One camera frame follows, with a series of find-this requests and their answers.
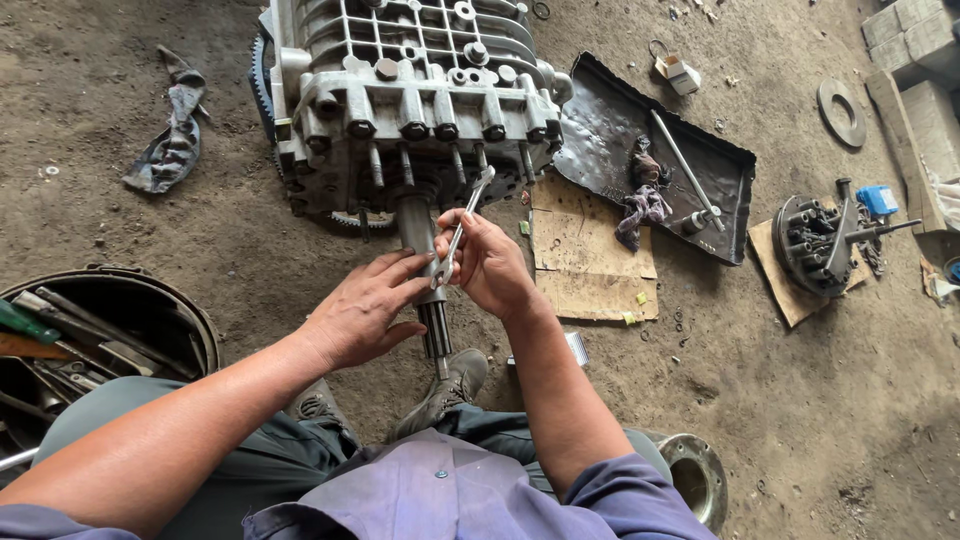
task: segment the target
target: dusty ground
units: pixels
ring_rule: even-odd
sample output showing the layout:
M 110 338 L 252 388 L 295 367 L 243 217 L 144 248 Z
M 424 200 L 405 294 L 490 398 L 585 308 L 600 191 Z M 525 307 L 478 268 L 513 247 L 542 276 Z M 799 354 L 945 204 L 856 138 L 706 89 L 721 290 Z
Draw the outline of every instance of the dusty ground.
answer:
M 294 329 L 352 266 L 398 245 L 365 245 L 291 216 L 244 77 L 260 4 L 4 3 L 0 287 L 90 261 L 143 265 L 209 311 L 234 361 Z M 668 5 L 550 0 L 551 18 L 534 22 L 540 56 L 568 69 L 589 49 L 687 120 L 711 129 L 727 118 L 725 137 L 757 155 L 751 224 L 795 192 L 829 195 L 841 176 L 893 185 L 905 201 L 873 110 L 858 152 L 830 137 L 815 110 L 826 76 L 869 107 L 859 25 L 876 0 L 728 0 L 712 6 L 715 24 L 698 12 L 671 22 Z M 650 78 L 653 37 L 704 75 L 695 97 L 679 99 Z M 118 179 L 163 129 L 158 43 L 207 77 L 214 121 L 203 126 L 192 175 L 150 199 Z M 740 83 L 727 87 L 727 75 Z M 38 174 L 47 164 L 60 173 Z M 513 233 L 522 213 L 513 201 L 487 215 Z M 924 244 L 935 263 L 949 252 L 948 238 Z M 957 310 L 924 296 L 909 233 L 887 241 L 882 281 L 793 331 L 778 320 L 752 255 L 725 268 L 659 234 L 654 251 L 661 309 L 696 317 L 693 339 L 681 350 L 663 322 L 649 325 L 649 342 L 637 327 L 581 327 L 588 373 L 625 425 L 691 431 L 720 453 L 731 488 L 725 538 L 960 537 L 948 516 L 960 513 Z M 495 358 L 479 404 L 522 408 L 497 322 L 456 294 L 447 309 L 455 344 Z M 430 371 L 410 342 L 335 374 L 330 386 L 361 436 L 376 441 L 420 398 Z

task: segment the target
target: purple shirt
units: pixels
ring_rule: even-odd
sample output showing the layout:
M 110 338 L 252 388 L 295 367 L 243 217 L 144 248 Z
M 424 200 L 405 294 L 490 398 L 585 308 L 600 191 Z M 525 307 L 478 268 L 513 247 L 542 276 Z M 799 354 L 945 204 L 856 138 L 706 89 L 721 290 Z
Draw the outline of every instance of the purple shirt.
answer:
M 296 503 L 247 517 L 249 540 L 306 538 L 715 540 L 639 456 L 588 467 L 560 505 L 520 464 L 435 430 L 366 447 Z M 0 538 L 135 538 L 42 506 L 0 506 Z

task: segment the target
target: mechanic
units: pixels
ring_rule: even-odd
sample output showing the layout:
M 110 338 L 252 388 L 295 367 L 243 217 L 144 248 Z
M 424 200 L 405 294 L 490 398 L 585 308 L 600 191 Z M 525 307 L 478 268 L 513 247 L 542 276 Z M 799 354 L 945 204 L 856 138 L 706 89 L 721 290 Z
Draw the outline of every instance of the mechanic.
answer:
M 468 349 L 391 444 L 361 447 L 322 377 L 426 332 L 394 319 L 461 219 L 449 284 L 503 322 L 527 412 L 472 405 L 487 359 Z M 68 407 L 0 491 L 0 538 L 715 539 L 593 390 L 519 246 L 463 209 L 438 224 L 436 254 L 354 269 L 298 330 L 229 368 L 118 379 Z

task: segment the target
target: metal tray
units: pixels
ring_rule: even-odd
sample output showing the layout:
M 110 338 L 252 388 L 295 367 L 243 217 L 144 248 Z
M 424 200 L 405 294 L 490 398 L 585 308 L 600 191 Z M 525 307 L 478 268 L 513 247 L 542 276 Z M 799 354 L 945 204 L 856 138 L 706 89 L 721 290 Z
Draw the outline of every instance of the metal tray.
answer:
M 564 104 L 564 147 L 553 159 L 557 172 L 620 205 L 623 197 L 635 190 L 628 176 L 634 141 L 647 134 L 653 141 L 649 152 L 654 160 L 676 167 L 673 182 L 660 191 L 673 214 L 657 227 L 723 264 L 740 265 L 756 171 L 754 153 L 683 121 L 657 100 L 617 78 L 590 52 L 580 54 L 570 77 L 574 95 Z M 663 119 L 707 197 L 720 208 L 720 220 L 726 227 L 723 233 L 712 225 L 693 235 L 684 232 L 684 218 L 704 208 L 654 124 L 650 109 Z

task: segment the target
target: forearm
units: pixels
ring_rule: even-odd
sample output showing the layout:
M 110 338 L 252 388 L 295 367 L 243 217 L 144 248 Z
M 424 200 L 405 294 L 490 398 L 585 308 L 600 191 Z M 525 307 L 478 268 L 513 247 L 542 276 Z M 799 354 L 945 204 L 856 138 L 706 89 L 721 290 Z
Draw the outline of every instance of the forearm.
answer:
M 546 298 L 504 321 L 537 458 L 562 501 L 588 466 L 634 451 L 593 390 Z
M 328 370 L 297 334 L 139 407 L 39 463 L 0 504 L 58 509 L 150 538 L 214 468 Z

